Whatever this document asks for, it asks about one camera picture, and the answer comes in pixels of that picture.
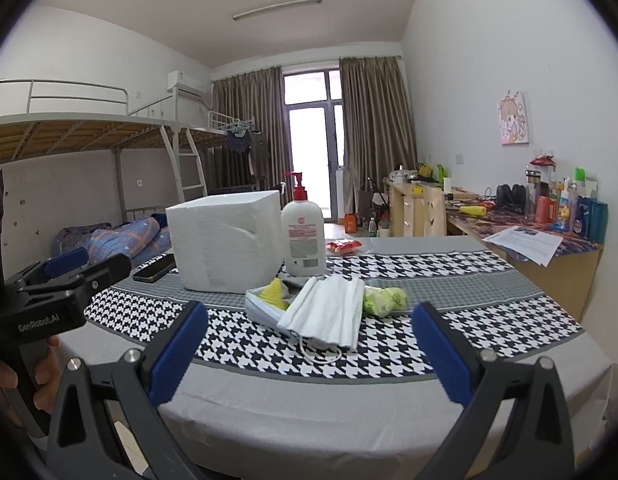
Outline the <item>person's left hand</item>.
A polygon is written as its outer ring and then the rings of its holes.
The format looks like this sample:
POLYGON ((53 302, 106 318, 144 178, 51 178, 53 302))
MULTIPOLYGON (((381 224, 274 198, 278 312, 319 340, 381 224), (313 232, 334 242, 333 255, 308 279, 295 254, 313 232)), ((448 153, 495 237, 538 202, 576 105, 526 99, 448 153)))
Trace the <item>person's left hand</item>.
MULTIPOLYGON (((56 350, 60 347, 57 335, 47 339, 47 355, 36 364, 34 380, 38 385, 33 396, 33 404, 39 411, 51 414, 58 393, 60 370, 56 350)), ((5 363, 0 361, 0 388, 12 390, 18 385, 17 374, 5 363)))

